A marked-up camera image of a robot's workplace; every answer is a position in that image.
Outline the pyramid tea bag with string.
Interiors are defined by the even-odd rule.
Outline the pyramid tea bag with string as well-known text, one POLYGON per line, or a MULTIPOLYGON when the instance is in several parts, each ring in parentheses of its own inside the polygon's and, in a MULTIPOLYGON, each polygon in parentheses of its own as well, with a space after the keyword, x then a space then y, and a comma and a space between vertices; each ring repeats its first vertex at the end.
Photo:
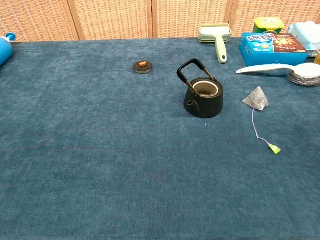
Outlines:
POLYGON ((262 90, 262 88, 258 86, 245 99, 243 99, 242 102, 252 108, 251 122, 252 122, 253 130, 256 138, 258 140, 262 140, 263 142, 265 142, 274 154, 276 155, 279 154, 281 152, 281 149, 278 146, 268 142, 265 138, 260 137, 256 128, 255 119, 254 119, 255 110, 262 112, 266 107, 269 106, 268 99, 264 91, 262 90))

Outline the yellow lid green container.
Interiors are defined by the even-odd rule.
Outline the yellow lid green container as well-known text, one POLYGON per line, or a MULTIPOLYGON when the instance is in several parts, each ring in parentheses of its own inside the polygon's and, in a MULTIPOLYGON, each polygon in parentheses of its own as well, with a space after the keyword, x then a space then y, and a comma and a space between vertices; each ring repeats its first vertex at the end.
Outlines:
POLYGON ((257 17, 253 22, 253 33, 280 33, 285 27, 284 22, 279 17, 257 17))

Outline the light blue wet wipes pack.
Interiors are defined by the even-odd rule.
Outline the light blue wet wipes pack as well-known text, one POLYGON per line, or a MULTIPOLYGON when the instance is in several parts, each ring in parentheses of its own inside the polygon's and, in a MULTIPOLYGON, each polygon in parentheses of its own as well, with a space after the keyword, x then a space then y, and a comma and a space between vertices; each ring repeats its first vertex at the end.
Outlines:
POLYGON ((313 21, 292 23, 288 27, 292 34, 307 50, 309 58, 315 58, 320 47, 320 23, 313 21))

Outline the black kettle pot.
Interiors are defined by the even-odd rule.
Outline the black kettle pot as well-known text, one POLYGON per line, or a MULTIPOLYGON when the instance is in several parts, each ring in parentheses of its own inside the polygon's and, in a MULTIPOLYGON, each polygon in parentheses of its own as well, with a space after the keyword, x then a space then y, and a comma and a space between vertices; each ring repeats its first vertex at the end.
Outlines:
POLYGON ((224 87, 213 77, 203 63, 192 58, 182 64, 177 72, 179 79, 187 85, 188 89, 184 98, 184 108, 197 118, 213 118, 223 109, 224 87), (198 77, 189 81, 182 69, 190 64, 195 64, 207 77, 198 77))

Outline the pale green lint roller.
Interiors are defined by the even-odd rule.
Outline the pale green lint roller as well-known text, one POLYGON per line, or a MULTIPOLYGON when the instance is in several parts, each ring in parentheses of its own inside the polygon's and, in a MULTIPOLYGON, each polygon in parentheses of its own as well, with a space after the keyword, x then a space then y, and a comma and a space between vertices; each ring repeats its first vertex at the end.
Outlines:
POLYGON ((232 30, 228 23, 202 24, 198 30, 198 41, 205 44, 215 44, 217 59, 220 64, 228 60, 226 42, 231 37, 232 30))

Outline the blue table cloth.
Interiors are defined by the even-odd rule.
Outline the blue table cloth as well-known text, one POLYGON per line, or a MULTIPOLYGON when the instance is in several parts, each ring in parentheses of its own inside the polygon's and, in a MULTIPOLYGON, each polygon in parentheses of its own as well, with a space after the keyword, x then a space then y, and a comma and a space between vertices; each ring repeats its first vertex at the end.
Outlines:
POLYGON ((320 240, 320 86, 238 75, 195 38, 14 42, 0 66, 0 240, 320 240), (199 59, 223 107, 177 76, 199 59), (152 69, 135 72, 149 61, 152 69), (269 106, 243 100, 261 87, 269 106))

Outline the blue detergent pump bottle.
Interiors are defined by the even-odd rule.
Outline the blue detergent pump bottle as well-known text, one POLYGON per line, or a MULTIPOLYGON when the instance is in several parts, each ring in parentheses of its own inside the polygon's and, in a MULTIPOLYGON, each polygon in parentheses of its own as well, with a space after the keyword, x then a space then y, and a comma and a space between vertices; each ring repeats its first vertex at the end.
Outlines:
POLYGON ((0 36, 0 66, 3 65, 13 54, 11 42, 16 40, 16 34, 8 32, 6 36, 0 36))

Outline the small black lid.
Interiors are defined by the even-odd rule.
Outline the small black lid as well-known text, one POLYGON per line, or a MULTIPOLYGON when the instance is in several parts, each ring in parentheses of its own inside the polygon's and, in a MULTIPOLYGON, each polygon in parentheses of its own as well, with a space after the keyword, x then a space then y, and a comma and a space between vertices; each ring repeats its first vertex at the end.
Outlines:
POLYGON ((133 69, 138 74, 147 74, 151 71, 153 65, 146 60, 137 61, 133 64, 133 69))

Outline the white handled steel wool scrubber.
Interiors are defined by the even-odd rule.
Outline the white handled steel wool scrubber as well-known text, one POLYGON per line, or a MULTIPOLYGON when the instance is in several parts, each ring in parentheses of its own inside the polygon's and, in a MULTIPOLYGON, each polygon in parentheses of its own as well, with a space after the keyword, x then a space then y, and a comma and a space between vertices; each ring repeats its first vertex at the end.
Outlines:
POLYGON ((291 82, 300 86, 320 85, 320 65, 316 63, 302 63, 296 66, 289 64, 262 64, 241 68, 236 74, 267 72, 273 70, 288 69, 288 78, 291 82))

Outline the woven bamboo folding screen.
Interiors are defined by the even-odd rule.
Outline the woven bamboo folding screen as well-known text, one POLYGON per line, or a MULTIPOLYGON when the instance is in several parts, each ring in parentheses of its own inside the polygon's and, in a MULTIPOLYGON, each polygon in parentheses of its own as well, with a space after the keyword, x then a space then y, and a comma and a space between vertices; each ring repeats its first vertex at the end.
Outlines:
POLYGON ((0 0, 0 36, 19 42, 196 37, 201 24, 250 32, 257 17, 320 23, 320 0, 0 0))

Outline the blue cookie box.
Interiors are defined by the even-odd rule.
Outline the blue cookie box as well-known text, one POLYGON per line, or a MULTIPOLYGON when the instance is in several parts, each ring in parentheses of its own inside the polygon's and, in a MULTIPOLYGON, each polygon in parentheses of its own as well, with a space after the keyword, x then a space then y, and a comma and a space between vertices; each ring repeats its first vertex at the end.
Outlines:
POLYGON ((296 66, 309 56, 305 47, 290 33, 244 32, 240 52, 249 66, 287 64, 296 66))

